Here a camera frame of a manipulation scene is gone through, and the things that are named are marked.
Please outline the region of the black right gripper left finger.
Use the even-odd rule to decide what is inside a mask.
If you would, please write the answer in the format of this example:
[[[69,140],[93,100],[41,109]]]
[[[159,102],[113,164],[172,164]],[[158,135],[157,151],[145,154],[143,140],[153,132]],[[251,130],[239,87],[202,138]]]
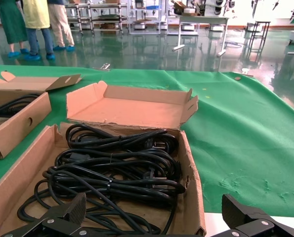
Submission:
[[[81,226],[86,214],[86,194],[79,193],[69,203],[51,207],[42,217],[3,234],[4,237],[87,237]]]

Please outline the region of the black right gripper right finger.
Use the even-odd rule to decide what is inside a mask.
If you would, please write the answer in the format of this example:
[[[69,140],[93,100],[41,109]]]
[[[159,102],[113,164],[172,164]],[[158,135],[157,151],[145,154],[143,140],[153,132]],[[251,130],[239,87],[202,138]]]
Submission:
[[[222,196],[221,210],[229,230],[217,237],[294,237],[294,228],[275,221],[257,207],[239,203],[229,194]]]

